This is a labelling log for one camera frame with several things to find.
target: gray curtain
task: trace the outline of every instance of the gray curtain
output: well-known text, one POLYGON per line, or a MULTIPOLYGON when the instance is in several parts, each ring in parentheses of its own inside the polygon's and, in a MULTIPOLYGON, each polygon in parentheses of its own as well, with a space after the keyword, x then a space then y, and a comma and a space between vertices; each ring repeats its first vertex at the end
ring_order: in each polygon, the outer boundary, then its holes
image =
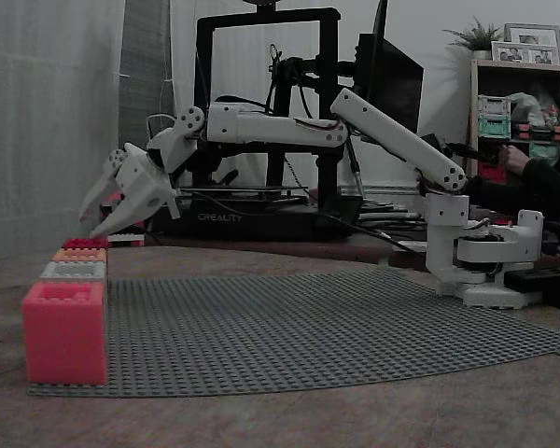
MULTIPOLYGON (((146 116, 175 114, 170 0, 127 0, 120 72, 119 145, 145 147, 146 116)), ((154 120, 155 132, 161 124, 154 120)))

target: lego baseplate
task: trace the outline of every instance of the lego baseplate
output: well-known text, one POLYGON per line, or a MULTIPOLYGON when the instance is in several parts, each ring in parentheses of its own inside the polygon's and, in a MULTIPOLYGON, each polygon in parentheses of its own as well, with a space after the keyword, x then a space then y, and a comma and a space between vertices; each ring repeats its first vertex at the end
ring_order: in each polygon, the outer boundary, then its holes
POLYGON ((560 333, 390 271, 110 283, 108 383, 35 396, 195 397, 363 385, 560 352, 560 333))

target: wooden table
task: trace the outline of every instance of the wooden table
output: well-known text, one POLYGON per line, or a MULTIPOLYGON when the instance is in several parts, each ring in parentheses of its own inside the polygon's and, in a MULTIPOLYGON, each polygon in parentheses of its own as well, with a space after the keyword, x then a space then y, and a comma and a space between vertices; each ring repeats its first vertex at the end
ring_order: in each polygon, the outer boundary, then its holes
MULTIPOLYGON (((0 447, 558 447, 560 356, 310 392, 196 399, 26 395, 21 299, 50 253, 0 261, 0 447)), ((331 273, 374 265, 183 247, 110 251, 110 278, 331 273)), ((425 273, 406 272, 430 285, 425 273)), ((516 316, 560 330, 560 311, 516 316)))

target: hand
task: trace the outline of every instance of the hand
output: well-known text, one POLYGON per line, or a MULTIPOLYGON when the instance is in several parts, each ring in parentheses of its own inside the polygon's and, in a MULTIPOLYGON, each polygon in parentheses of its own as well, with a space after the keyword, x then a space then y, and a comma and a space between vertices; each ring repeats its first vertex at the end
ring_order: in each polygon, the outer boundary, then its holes
POLYGON ((499 163, 508 171, 518 176, 523 175, 529 158, 518 147, 503 146, 499 153, 499 163))

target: green storage bin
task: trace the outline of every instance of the green storage bin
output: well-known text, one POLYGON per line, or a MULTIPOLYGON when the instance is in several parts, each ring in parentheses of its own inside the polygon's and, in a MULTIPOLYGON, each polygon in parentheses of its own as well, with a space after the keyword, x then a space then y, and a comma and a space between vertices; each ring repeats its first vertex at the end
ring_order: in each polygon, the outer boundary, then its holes
POLYGON ((550 165, 554 165, 560 157, 560 145, 531 142, 529 144, 529 157, 531 159, 539 157, 548 161, 550 165))
POLYGON ((479 117, 479 136, 491 138, 511 138, 511 118, 481 115, 479 117))

